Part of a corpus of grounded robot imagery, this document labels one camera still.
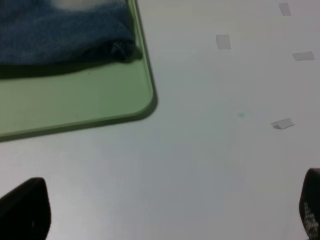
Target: table surface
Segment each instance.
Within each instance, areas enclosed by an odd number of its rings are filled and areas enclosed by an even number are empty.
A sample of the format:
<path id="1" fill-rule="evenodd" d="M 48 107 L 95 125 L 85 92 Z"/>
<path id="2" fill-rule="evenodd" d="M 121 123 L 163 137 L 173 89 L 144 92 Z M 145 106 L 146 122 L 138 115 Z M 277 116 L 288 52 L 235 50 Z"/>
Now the table surface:
<path id="1" fill-rule="evenodd" d="M 138 0 L 155 112 L 1 143 L 0 195 L 44 177 L 48 240 L 307 239 L 298 203 L 320 167 L 320 2 L 287 0 L 292 16 L 279 2 Z M 315 60 L 294 60 L 308 51 Z"/>

